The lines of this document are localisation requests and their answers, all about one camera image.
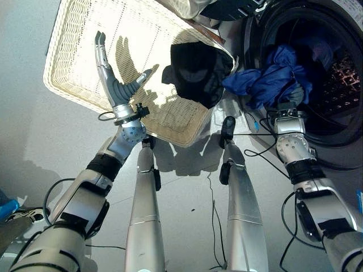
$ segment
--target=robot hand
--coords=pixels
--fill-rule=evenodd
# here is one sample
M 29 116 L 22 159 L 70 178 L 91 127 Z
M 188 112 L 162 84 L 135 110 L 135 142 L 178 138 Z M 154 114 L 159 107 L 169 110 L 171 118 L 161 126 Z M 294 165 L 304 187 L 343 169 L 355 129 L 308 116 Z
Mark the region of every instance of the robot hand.
M 140 118 L 149 114 L 147 107 L 137 104 L 137 112 L 129 105 L 131 96 L 151 74 L 146 70 L 136 80 L 121 84 L 107 61 L 105 34 L 98 32 L 95 54 L 100 80 L 116 116 L 118 131 L 102 145 L 72 185 L 62 195 L 49 216 L 50 226 L 26 245 L 10 271 L 81 271 L 85 256 L 85 240 L 101 228 L 109 208 L 106 196 L 133 147 L 146 136 Z
M 363 216 L 343 200 L 321 170 L 304 138 L 304 122 L 295 105 L 279 104 L 277 115 L 277 153 L 299 200 L 296 208 L 305 235 L 323 243 L 335 271 L 362 271 Z
M 104 42 L 106 35 L 97 31 L 95 38 L 95 53 L 98 74 L 100 76 L 103 88 L 107 94 L 108 100 L 112 107 L 127 104 L 130 98 L 140 88 L 142 82 L 151 74 L 152 70 L 144 71 L 137 79 L 128 84 L 120 83 L 108 63 Z

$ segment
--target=floor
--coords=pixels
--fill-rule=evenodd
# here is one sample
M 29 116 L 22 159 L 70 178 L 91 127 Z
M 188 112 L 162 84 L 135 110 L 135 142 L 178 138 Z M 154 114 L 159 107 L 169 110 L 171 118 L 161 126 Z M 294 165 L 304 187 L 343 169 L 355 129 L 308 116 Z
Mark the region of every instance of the floor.
M 3 101 L 0 107 L 0 188 L 28 207 L 40 206 L 45 191 L 56 180 L 75 177 L 116 130 L 112 123 L 97 121 L 95 112 L 51 93 L 43 85 L 45 54 L 57 7 L 58 1 L 54 0 L 43 0 L 41 5 L 36 0 L 13 0 L 3 1 L 0 9 Z M 238 31 L 227 35 L 233 37 Z M 216 108 L 209 125 L 213 132 L 218 131 L 223 114 L 229 114 L 223 111 L 226 108 L 222 103 L 231 102 L 224 100 Z M 233 114 L 239 117 L 240 132 L 246 131 L 240 112 Z M 190 148 L 158 141 L 154 150 L 162 180 L 157 196 L 167 271 L 207 271 L 216 265 L 210 188 L 214 191 L 225 236 L 229 194 L 228 187 L 218 181 L 223 151 L 217 145 L 217 134 L 208 134 Z M 235 141 L 242 150 L 263 150 L 248 136 L 237 136 Z M 93 245 L 125 246 L 139 150 L 140 146 L 135 147 L 114 182 L 108 196 L 111 207 L 100 232 L 90 242 Z M 279 164 L 274 156 L 267 154 L 267 158 Z M 282 226 L 280 209 L 292 186 L 261 158 L 246 158 L 246 166 L 264 221 L 269 271 L 280 271 L 278 263 L 290 239 Z M 50 196 L 50 207 L 68 186 L 65 182 L 55 188 Z M 292 203 L 286 208 L 286 218 L 292 226 Z M 35 224 L 24 237 L 30 237 L 44 226 L 44 223 Z M 22 239 L 17 242 L 9 247 L 9 253 L 16 253 L 22 246 Z M 96 271 L 91 268 L 95 264 L 101 272 L 122 271 L 122 250 L 88 249 L 91 260 L 87 261 L 85 271 Z M 222 262 L 218 236 L 216 251 Z M 3 257 L 0 270 L 6 271 L 11 261 L 11 257 Z M 290 247 L 284 265 L 289 271 L 332 271 L 323 252 L 297 242 Z

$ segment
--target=washing machine drum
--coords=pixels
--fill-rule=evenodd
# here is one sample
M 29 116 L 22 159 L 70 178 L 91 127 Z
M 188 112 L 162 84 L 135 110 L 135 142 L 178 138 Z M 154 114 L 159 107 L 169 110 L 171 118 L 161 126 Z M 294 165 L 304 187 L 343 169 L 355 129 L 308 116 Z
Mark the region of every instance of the washing machine drum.
M 363 8 L 357 0 L 271 1 L 244 21 L 246 69 L 263 68 L 269 53 L 291 45 L 313 84 L 306 138 L 322 146 L 346 146 L 362 135 Z

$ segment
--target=white wicker basket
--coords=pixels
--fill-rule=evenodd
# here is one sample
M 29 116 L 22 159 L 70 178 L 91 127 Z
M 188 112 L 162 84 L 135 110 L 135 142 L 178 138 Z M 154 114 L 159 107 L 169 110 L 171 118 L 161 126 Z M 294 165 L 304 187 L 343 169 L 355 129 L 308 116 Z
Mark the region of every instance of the white wicker basket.
M 62 0 L 44 69 L 54 93 L 96 112 L 109 111 L 96 69 L 94 38 L 106 34 L 106 51 L 115 76 L 131 82 L 152 68 L 153 75 L 133 96 L 150 114 L 147 132 L 189 146 L 209 121 L 212 109 L 181 98 L 174 85 L 161 83 L 170 65 L 170 45 L 202 41 L 222 49 L 154 0 Z

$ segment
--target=clothes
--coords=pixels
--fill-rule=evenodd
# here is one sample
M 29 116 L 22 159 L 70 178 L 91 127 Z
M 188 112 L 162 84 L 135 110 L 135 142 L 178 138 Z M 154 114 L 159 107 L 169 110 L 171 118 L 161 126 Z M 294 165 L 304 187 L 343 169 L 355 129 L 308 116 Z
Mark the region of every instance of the clothes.
M 332 36 L 323 27 L 309 29 L 303 38 L 293 41 L 296 48 L 306 46 L 313 61 L 319 61 L 325 71 L 328 71 L 334 61 L 334 52 L 341 48 L 342 42 L 337 37 Z
M 180 97 L 215 106 L 222 97 L 223 78 L 231 72 L 233 61 L 225 52 L 189 42 L 171 45 L 171 65 L 165 67 L 162 83 L 174 84 Z
M 222 84 L 237 95 L 251 95 L 248 105 L 252 109 L 293 100 L 307 104 L 313 89 L 304 67 L 297 64 L 295 50 L 288 45 L 280 45 L 268 56 L 264 70 L 245 70 L 227 77 Z

